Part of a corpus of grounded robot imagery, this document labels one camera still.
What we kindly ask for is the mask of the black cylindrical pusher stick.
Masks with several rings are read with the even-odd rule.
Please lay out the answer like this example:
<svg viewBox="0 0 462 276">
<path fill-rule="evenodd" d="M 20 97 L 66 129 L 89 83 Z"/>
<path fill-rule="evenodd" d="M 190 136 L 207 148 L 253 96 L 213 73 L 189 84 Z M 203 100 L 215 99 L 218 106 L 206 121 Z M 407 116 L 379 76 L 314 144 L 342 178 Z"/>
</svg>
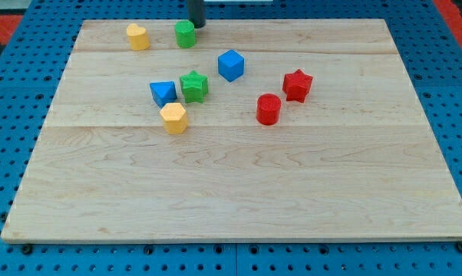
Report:
<svg viewBox="0 0 462 276">
<path fill-rule="evenodd" d="M 206 25 L 206 6 L 204 0 L 187 0 L 189 20 L 194 28 L 203 28 Z"/>
</svg>

